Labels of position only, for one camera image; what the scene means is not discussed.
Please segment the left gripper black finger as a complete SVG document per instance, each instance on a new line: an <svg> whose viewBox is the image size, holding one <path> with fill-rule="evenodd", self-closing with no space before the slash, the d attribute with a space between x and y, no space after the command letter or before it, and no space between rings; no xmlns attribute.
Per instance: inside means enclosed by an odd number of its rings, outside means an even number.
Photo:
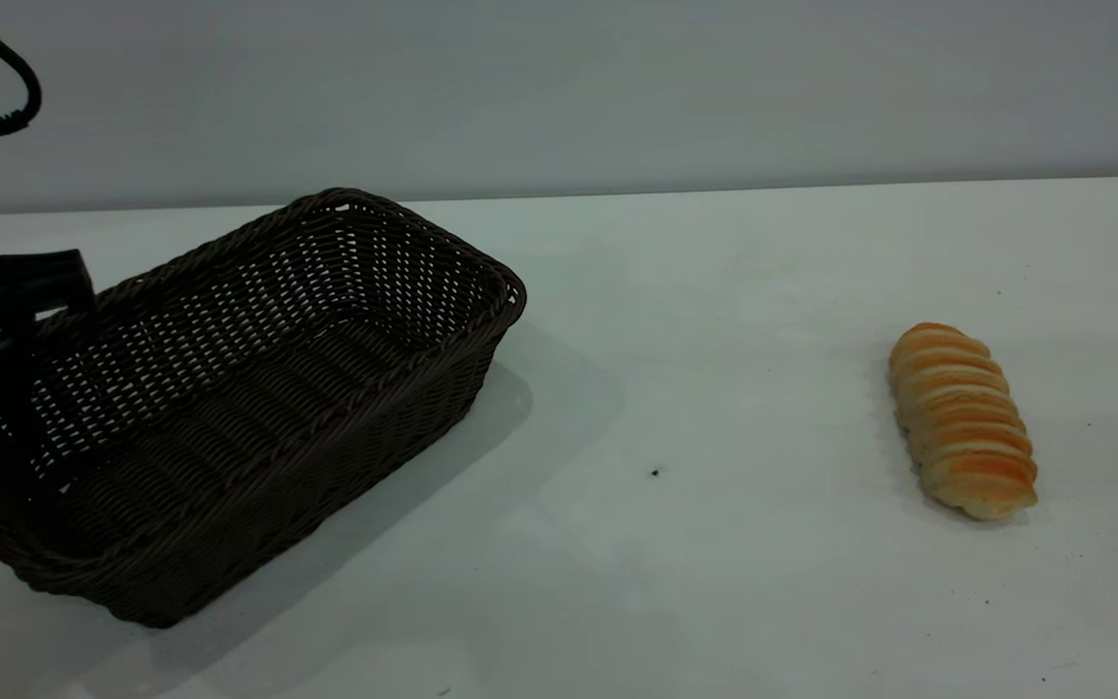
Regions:
<svg viewBox="0 0 1118 699"><path fill-rule="evenodd" d="M0 481L40 487L41 428L32 404L37 330L0 330Z"/></svg>

